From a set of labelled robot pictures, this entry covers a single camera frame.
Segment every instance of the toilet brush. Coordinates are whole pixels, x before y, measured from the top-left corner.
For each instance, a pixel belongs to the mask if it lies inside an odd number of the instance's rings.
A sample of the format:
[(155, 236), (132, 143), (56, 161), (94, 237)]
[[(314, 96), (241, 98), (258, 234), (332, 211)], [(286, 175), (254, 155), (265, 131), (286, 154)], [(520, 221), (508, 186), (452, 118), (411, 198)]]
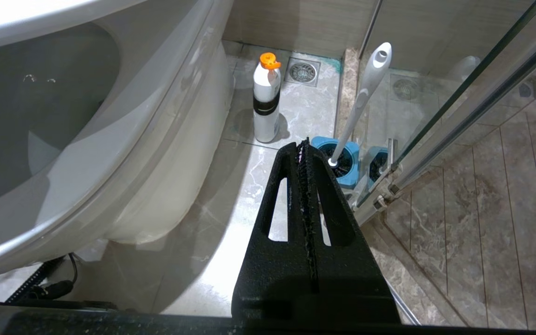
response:
[(359, 180), (359, 146), (355, 142), (347, 141), (370, 97), (389, 69), (391, 59), (392, 46), (387, 42), (381, 44), (370, 56), (363, 72), (355, 104), (338, 139), (316, 136), (311, 140), (311, 145), (328, 157), (328, 165), (332, 168), (342, 188), (355, 188)]

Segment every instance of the toilet seat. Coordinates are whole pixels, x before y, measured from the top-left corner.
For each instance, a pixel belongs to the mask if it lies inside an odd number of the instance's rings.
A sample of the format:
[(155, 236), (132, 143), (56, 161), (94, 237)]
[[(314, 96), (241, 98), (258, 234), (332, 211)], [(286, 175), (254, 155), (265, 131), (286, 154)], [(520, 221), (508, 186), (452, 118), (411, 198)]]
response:
[[(130, 231), (121, 222), (123, 209), (164, 153), (184, 145), (175, 139), (188, 131), (181, 126), (190, 115), (198, 125), (203, 121), (190, 110), (203, 104), (197, 101), (204, 87), (211, 89), (206, 77), (227, 81), (222, 72), (211, 71), (214, 65), (226, 66), (220, 41), (231, 5), (232, 0), (147, 0), (95, 21), (117, 42), (119, 75), (98, 112), (57, 159), (0, 197), (0, 273), (63, 255), (98, 237), (145, 241), (122, 233)], [(213, 88), (217, 99), (227, 99), (229, 84)], [(225, 103), (218, 108), (213, 121), (219, 130), (207, 131), (218, 135), (201, 148), (204, 175), (228, 110)], [(197, 182), (204, 175), (184, 178)], [(195, 195), (189, 198), (177, 212), (187, 212)], [(172, 227), (154, 228), (148, 240)]]

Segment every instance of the white bottle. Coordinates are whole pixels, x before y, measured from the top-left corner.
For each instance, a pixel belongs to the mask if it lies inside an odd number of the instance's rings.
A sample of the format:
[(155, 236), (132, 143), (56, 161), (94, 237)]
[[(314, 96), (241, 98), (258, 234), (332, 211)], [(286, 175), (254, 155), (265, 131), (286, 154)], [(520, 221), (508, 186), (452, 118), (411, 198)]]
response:
[(274, 140), (279, 131), (281, 64), (273, 53), (260, 56), (254, 72), (254, 134), (259, 142)]

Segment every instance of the tiled floor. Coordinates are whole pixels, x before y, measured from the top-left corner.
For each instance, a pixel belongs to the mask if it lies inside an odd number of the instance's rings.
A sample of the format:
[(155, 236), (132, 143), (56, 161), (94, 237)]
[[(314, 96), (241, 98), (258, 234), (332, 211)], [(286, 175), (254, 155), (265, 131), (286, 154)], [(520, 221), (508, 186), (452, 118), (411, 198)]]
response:
[(385, 222), (466, 324), (536, 329), (536, 101), (507, 113)]
[[(307, 136), (332, 136), (341, 65), (290, 51), (226, 41), (223, 46), (236, 88), (222, 139), (191, 210), (155, 242), (103, 243), (99, 256), (79, 263), (78, 283), (65, 299), (110, 301), (139, 312), (230, 316), (232, 291), (277, 149)], [(317, 87), (283, 82), (281, 132), (271, 143), (256, 142), (252, 125), (252, 76), (264, 51), (274, 52), (283, 69), (290, 56), (321, 62)], [(286, 191), (281, 188), (271, 238), (286, 238), (286, 230), (277, 229), (286, 223), (286, 213)], [(56, 277), (71, 274), (64, 264)], [(19, 286), (25, 278), (17, 277), (14, 284)], [(0, 301), (16, 288), (8, 284), (0, 290)]]

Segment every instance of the black label band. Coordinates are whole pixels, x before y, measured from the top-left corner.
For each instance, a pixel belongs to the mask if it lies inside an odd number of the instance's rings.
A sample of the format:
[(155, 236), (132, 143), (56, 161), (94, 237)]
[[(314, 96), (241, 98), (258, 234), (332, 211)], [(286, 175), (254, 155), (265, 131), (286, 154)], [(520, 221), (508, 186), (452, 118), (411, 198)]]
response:
[(274, 97), (274, 99), (268, 102), (258, 101), (254, 96), (254, 111), (262, 116), (270, 115), (276, 110), (276, 108), (278, 107), (278, 102), (280, 100), (281, 100), (280, 90), (276, 94), (276, 97)]

